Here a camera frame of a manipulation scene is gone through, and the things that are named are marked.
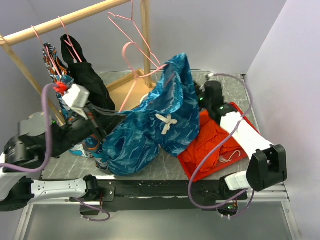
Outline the blue shark print shorts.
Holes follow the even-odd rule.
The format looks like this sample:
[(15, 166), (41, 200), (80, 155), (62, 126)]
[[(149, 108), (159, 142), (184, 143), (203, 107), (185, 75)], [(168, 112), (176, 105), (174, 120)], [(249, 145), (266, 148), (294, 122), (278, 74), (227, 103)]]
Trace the blue shark print shorts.
[(200, 108), (186, 53), (168, 60), (160, 80), (139, 107), (102, 145), (107, 169), (116, 176), (135, 174), (164, 150), (181, 154), (198, 136)]

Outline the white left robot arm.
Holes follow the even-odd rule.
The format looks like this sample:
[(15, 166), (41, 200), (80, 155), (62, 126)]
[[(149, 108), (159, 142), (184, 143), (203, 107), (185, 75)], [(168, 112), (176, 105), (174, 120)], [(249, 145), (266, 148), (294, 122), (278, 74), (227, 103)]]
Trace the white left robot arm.
[(58, 158), (91, 135), (103, 141), (126, 115), (93, 105), (84, 108), (86, 117), (75, 116), (58, 125), (47, 110), (34, 113), (18, 123), (18, 133), (0, 156), (0, 210), (11, 212), (29, 204), (55, 198), (94, 201), (100, 195), (96, 177), (74, 180), (41, 181), (30, 174), (42, 172), (51, 158)]

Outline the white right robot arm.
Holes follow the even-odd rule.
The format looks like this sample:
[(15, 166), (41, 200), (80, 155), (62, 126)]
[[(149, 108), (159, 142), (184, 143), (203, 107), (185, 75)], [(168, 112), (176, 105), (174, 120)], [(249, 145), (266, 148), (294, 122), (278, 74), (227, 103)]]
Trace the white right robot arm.
[(244, 114), (224, 100), (222, 84), (211, 80), (204, 86), (195, 85), (199, 106), (209, 113), (219, 127), (234, 139), (249, 158), (247, 170), (226, 175), (220, 179), (219, 194), (231, 199), (238, 190), (260, 192), (287, 180), (286, 150), (262, 137), (245, 120)]

